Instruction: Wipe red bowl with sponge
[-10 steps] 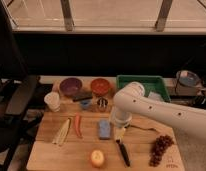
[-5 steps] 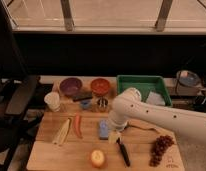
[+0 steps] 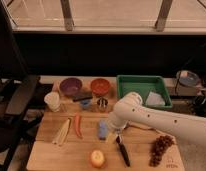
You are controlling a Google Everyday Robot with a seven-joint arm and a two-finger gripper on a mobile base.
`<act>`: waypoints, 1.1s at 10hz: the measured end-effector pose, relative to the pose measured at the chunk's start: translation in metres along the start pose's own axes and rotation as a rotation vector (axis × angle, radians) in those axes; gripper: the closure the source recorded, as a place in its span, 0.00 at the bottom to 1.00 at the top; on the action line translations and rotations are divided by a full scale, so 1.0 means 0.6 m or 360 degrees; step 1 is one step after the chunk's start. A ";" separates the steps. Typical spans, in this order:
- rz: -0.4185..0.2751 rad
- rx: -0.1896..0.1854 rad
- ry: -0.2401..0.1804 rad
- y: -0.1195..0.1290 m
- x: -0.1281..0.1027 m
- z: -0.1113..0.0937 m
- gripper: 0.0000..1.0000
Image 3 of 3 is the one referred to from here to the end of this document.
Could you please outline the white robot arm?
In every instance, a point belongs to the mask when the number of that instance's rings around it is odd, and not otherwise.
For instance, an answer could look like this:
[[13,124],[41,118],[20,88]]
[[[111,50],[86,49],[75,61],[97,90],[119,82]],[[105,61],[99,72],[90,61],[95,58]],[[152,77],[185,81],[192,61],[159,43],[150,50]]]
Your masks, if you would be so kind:
[[147,108],[136,92],[126,94],[115,103],[107,124],[111,132],[120,133],[129,121],[206,147],[206,118]]

